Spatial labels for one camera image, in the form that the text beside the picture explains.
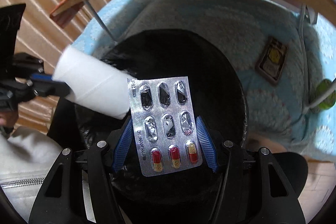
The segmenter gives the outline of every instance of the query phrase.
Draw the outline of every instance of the red and yellow capsule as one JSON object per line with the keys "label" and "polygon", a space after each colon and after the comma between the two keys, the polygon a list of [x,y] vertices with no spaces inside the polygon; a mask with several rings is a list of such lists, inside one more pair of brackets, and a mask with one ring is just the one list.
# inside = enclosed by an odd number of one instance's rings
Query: red and yellow capsule
{"label": "red and yellow capsule", "polygon": [[153,148],[151,150],[152,165],[155,172],[161,172],[163,170],[162,155],[159,149]]}
{"label": "red and yellow capsule", "polygon": [[169,146],[168,151],[172,167],[174,167],[175,169],[180,168],[181,158],[179,148],[176,145],[172,144],[171,146]]}
{"label": "red and yellow capsule", "polygon": [[197,157],[197,148],[196,145],[193,141],[187,141],[187,143],[185,144],[186,150],[187,150],[187,154],[189,157],[189,161],[192,164],[195,164],[198,162],[198,157]]}

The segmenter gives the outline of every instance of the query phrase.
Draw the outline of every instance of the white jacket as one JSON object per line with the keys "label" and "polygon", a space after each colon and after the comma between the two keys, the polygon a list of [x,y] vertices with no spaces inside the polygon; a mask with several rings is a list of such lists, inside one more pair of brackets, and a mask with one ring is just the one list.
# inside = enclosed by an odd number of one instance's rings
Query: white jacket
{"label": "white jacket", "polygon": [[[9,201],[28,222],[36,195],[62,148],[46,135],[19,127],[8,139],[0,134],[0,185]],[[83,172],[83,193],[88,220],[95,222],[87,176]],[[126,224],[131,224],[122,209]]]}

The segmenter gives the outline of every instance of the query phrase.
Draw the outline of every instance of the capsule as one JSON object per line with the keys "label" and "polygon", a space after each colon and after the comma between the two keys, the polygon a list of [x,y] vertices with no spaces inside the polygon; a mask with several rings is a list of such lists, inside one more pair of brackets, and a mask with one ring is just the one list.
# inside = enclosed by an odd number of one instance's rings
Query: capsule
{"label": "capsule", "polygon": [[181,128],[185,135],[190,135],[193,132],[193,123],[191,121],[190,114],[188,112],[182,112],[180,114]]}
{"label": "capsule", "polygon": [[175,136],[175,124],[171,115],[167,114],[163,117],[163,129],[167,138],[171,139]]}
{"label": "capsule", "polygon": [[145,118],[145,129],[147,133],[147,139],[150,142],[156,142],[158,140],[158,131],[156,129],[156,123],[152,116]]}
{"label": "capsule", "polygon": [[163,170],[162,155],[159,149],[153,148],[151,150],[152,166],[155,172],[161,172]]}
{"label": "capsule", "polygon": [[170,105],[169,88],[164,82],[159,85],[159,99],[162,107],[168,107]]}
{"label": "capsule", "polygon": [[150,110],[153,107],[151,89],[148,85],[140,87],[141,105],[144,110]]}
{"label": "capsule", "polygon": [[176,98],[177,102],[180,105],[185,105],[188,100],[187,90],[185,84],[182,81],[179,81],[175,84]]}
{"label": "capsule", "polygon": [[171,145],[168,148],[169,156],[171,160],[171,166],[175,169],[180,168],[181,166],[181,159],[180,159],[180,151],[176,145]]}
{"label": "capsule", "polygon": [[196,149],[196,145],[193,141],[187,141],[187,143],[185,144],[185,148],[187,151],[187,155],[189,157],[189,161],[192,164],[195,164],[198,162],[198,157],[197,157],[197,149]]}

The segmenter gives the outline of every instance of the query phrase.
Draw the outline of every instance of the person's hand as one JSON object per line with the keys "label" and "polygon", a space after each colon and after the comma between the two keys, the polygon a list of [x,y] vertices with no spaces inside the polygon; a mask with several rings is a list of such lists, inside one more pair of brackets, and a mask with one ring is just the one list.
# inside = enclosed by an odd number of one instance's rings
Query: person's hand
{"label": "person's hand", "polygon": [[0,126],[13,127],[18,118],[17,111],[0,112]]}

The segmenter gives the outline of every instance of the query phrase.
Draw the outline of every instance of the blister pack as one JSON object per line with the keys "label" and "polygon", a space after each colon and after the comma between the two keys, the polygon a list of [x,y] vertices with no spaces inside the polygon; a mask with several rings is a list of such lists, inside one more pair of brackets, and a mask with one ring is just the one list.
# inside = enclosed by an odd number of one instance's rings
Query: blister pack
{"label": "blister pack", "polygon": [[202,164],[188,77],[128,79],[141,172],[145,177]]}

